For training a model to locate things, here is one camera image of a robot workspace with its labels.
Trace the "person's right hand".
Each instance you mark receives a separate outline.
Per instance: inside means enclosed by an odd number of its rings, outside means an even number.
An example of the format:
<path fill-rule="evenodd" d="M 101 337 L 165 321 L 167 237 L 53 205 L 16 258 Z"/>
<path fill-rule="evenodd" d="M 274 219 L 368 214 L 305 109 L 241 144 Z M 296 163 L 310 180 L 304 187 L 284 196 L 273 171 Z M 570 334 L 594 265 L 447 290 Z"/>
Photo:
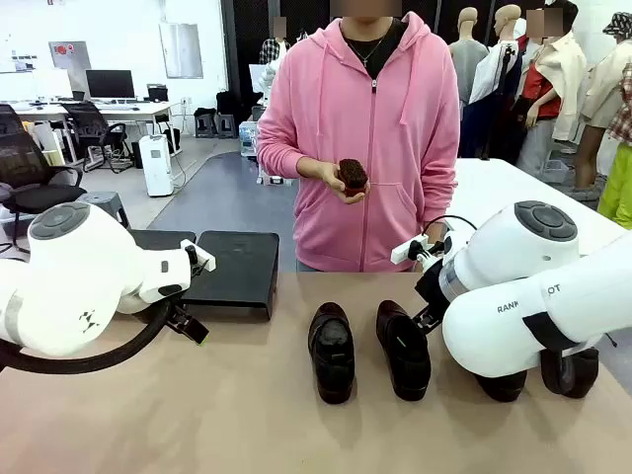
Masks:
<path fill-rule="evenodd" d="M 331 162 L 322 162 L 309 157 L 302 157 L 297 163 L 299 173 L 306 179 L 318 180 L 337 196 L 344 204 L 362 201 L 370 190 L 367 183 L 362 192 L 353 196 L 346 195 L 346 185 L 339 179 L 339 166 Z"/>

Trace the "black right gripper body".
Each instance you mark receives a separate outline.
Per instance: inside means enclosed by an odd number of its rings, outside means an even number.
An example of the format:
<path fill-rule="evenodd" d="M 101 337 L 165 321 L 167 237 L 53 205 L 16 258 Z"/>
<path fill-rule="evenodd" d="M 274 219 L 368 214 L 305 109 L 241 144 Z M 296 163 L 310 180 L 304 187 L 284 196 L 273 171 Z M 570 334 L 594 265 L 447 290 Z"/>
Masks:
<path fill-rule="evenodd" d="M 443 316 L 447 309 L 447 299 L 439 284 L 442 267 L 442 261 L 435 262 L 423 273 L 415 286 L 416 292 L 427 303 L 425 310 L 431 316 Z"/>

